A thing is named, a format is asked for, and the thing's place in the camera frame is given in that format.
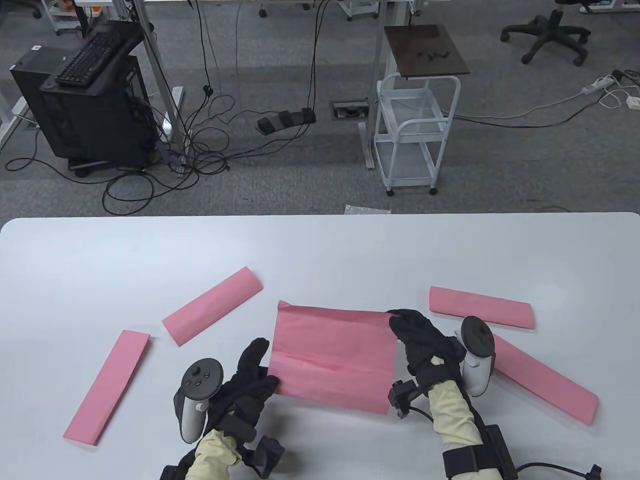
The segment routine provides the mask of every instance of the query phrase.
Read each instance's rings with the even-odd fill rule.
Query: caster wheel
[[[88,168],[78,168],[77,170],[74,171],[76,177],[78,177],[79,179],[83,179],[89,176],[89,173],[91,173],[91,170],[89,170]]]

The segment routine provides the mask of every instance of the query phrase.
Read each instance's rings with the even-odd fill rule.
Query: black glove
[[[456,337],[445,337],[431,321],[416,310],[389,310],[393,314],[389,326],[404,343],[407,369],[415,376],[424,394],[436,383],[455,380],[461,385],[460,362],[466,355],[465,348]],[[431,358],[444,360],[443,365],[433,365]]]
[[[255,401],[258,411],[261,412],[264,409],[264,403],[275,393],[280,380],[274,375],[267,375],[266,367],[260,366],[260,361],[268,348],[268,340],[255,339],[243,351],[238,360],[237,372],[209,400],[205,435],[213,429],[217,430],[217,425],[230,411],[234,411],[234,415],[255,427],[258,417],[255,415],[251,418],[245,417],[241,411],[234,408],[234,403],[240,398],[249,397]],[[180,460],[174,480],[183,480],[186,477],[195,461],[195,452],[196,449],[193,449]]]

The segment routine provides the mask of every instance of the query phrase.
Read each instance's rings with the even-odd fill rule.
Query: computer tower
[[[83,150],[73,144],[65,143],[58,134],[58,129],[64,129],[65,126],[63,124],[56,126],[53,123],[40,93],[40,85],[57,71],[72,53],[68,50],[34,45],[15,65],[10,67],[13,79],[27,101],[43,135],[55,154],[62,158],[79,157]]]
[[[138,59],[128,55],[140,42],[139,27],[111,21],[100,27],[119,29],[127,42],[86,88],[56,82],[73,52],[36,46],[12,67],[54,154],[67,158],[70,170],[83,169],[85,174],[98,165],[148,166],[159,139]]]
[[[62,141],[82,146],[81,155],[69,157],[71,169],[153,161],[159,136],[135,56],[113,58],[87,88],[59,85],[51,75],[40,93]]]

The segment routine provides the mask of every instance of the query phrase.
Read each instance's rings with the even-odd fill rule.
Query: gray carpet
[[[502,26],[526,23],[548,14],[549,0],[452,0],[426,7],[420,23],[443,23],[466,59],[472,74],[462,77],[458,111],[468,115],[509,115],[562,99],[614,68],[640,68],[640,14],[582,15],[568,8],[564,23],[593,31],[589,58],[573,66],[574,53],[547,45],[529,65],[520,57],[532,38],[513,35],[499,41]],[[257,4],[246,2],[239,18],[239,90],[235,74],[234,22],[237,4],[204,9],[220,66],[224,93],[241,99],[252,110],[299,110],[306,103],[315,11],[296,5],[268,5],[269,16],[258,17]],[[205,83],[198,21],[186,3],[149,6],[170,80],[187,88],[182,112],[202,101]],[[640,212],[640,157],[637,147],[640,112],[625,107],[587,109],[567,124],[550,129],[501,129],[455,121],[445,153],[440,194],[425,188],[397,189],[385,195],[378,170],[364,166],[356,124],[330,120],[329,102],[367,94],[376,22],[370,17],[347,23],[337,5],[326,11],[318,47],[318,123],[302,138],[270,156],[239,159],[231,170],[207,177],[193,189],[155,199],[144,215],[328,214],[345,204],[393,213],[635,211]],[[46,19],[26,10],[0,14],[0,90],[14,102],[19,92],[8,67],[33,44],[73,47],[75,34],[55,36]],[[156,90],[144,50],[138,52],[147,90]],[[210,76],[217,77],[209,55]],[[545,124],[561,120],[594,97],[579,97],[515,120],[513,124]],[[159,106],[158,95],[153,97]],[[227,128],[232,148],[259,144],[253,130],[256,115],[237,119]],[[33,131],[19,131],[0,152],[0,164],[33,153]],[[203,136],[211,147],[219,135]],[[38,158],[58,168],[45,139]],[[174,181],[166,167],[154,173]],[[99,181],[114,172],[87,178]],[[59,178],[43,165],[21,172],[0,170],[0,225],[21,216],[101,216],[103,187],[77,185]],[[114,193],[145,196],[147,185],[127,179]],[[135,204],[110,203],[119,212]]]

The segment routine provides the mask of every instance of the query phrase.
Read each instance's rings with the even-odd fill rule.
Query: pink paper
[[[147,333],[122,330],[63,438],[97,445],[147,346]]]
[[[397,349],[389,317],[281,300],[269,365],[277,393],[386,415]]]
[[[260,290],[262,284],[258,277],[244,267],[169,315],[162,323],[178,347],[181,347]]]
[[[519,326],[533,330],[536,321],[530,303],[505,300],[476,293],[431,287],[429,309],[437,314],[454,317],[480,317],[486,322]]]
[[[530,392],[565,413],[591,425],[598,396],[527,355],[506,340],[495,337],[495,368]]]

